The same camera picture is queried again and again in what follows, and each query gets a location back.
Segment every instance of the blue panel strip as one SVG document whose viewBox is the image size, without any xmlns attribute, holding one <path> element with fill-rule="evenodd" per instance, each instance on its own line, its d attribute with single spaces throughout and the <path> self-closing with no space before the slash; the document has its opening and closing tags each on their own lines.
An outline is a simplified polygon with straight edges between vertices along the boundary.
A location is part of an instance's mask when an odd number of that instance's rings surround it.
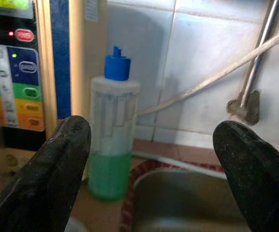
<svg viewBox="0 0 279 232">
<path fill-rule="evenodd" d="M 58 119 L 71 115 L 68 0 L 50 0 Z"/>
</svg>

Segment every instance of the sink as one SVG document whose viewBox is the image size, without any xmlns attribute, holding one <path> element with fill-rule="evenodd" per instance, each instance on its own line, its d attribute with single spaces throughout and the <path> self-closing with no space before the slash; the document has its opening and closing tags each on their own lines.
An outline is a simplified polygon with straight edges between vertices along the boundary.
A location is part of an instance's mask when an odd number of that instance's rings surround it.
<svg viewBox="0 0 279 232">
<path fill-rule="evenodd" d="M 226 179 L 157 170 L 136 184 L 134 232 L 250 232 Z"/>
</svg>

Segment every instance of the white tile wall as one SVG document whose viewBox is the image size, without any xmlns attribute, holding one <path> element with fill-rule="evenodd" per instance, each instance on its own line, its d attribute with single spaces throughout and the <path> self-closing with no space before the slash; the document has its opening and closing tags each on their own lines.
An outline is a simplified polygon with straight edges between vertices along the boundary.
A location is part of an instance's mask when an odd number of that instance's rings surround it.
<svg viewBox="0 0 279 232">
<path fill-rule="evenodd" d="M 156 105 L 247 54 L 269 0 L 108 0 L 108 52 L 132 58 L 142 83 L 139 109 Z M 214 86 L 156 114 L 139 117 L 137 138 L 212 147 L 225 107 L 240 90 L 246 66 Z M 279 46 L 267 54 L 258 83 L 260 122 L 253 129 L 279 149 Z"/>
</svg>

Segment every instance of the button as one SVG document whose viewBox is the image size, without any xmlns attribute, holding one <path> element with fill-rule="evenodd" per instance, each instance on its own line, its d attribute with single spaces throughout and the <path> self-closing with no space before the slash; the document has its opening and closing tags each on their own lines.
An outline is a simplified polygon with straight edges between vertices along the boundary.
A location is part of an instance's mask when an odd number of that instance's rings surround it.
<svg viewBox="0 0 279 232">
<path fill-rule="evenodd" d="M 19 63 L 19 70 L 23 73 L 37 72 L 37 65 L 30 61 L 22 61 Z"/>
<path fill-rule="evenodd" d="M 25 107 L 27 110 L 31 110 L 31 111 L 34 111 L 34 112 L 39 111 L 39 106 L 36 105 L 36 104 L 28 103 L 28 104 L 25 104 L 24 107 Z"/>
<path fill-rule="evenodd" d="M 34 39 L 34 34 L 28 29 L 17 29 L 15 30 L 15 37 L 19 41 L 31 42 Z"/>
<path fill-rule="evenodd" d="M 41 125 L 41 121 L 36 118 L 29 118 L 28 123 L 34 127 L 39 127 Z"/>
<path fill-rule="evenodd" d="M 38 89 L 36 88 L 24 88 L 23 93 L 26 97 L 38 98 Z"/>
</svg>

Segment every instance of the metal pipe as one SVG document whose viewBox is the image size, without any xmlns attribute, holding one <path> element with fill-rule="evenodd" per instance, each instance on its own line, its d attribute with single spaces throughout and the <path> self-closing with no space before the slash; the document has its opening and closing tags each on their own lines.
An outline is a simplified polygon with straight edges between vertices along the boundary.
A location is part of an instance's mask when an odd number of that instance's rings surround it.
<svg viewBox="0 0 279 232">
<path fill-rule="evenodd" d="M 261 46 L 267 40 L 267 37 L 271 31 L 271 27 L 273 25 L 273 22 L 274 22 L 274 19 L 275 19 L 277 10 L 278 10 L 278 5 L 279 5 L 279 0 L 271 0 L 270 4 L 268 6 L 268 10 L 267 10 L 265 19 L 263 21 L 263 27 L 261 29 L 261 33 L 259 36 L 259 40 L 256 44 L 256 47 Z M 258 69 L 261 64 L 261 60 L 262 60 L 262 55 L 259 55 L 256 58 L 254 58 L 254 60 L 251 61 L 247 76 L 244 79 L 243 88 L 240 93 L 240 97 L 238 98 L 238 99 L 241 99 L 241 102 L 240 102 L 241 108 L 247 106 L 250 93 L 253 89 L 253 86 L 256 83 L 257 73 L 258 73 Z"/>
</svg>

